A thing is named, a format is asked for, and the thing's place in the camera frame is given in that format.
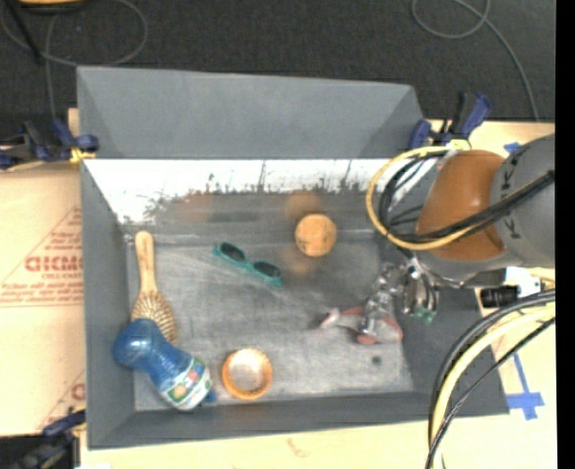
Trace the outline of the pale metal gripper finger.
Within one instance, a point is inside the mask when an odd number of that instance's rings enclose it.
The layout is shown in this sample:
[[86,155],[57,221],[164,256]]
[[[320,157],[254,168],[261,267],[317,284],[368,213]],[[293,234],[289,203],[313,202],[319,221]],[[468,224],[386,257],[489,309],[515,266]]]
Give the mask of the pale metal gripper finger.
[[377,292],[365,303],[364,320],[368,323],[378,320],[390,323],[392,320],[391,309],[392,296],[388,292]]
[[380,344],[381,340],[378,336],[378,319],[363,318],[358,324],[357,342],[360,344]]

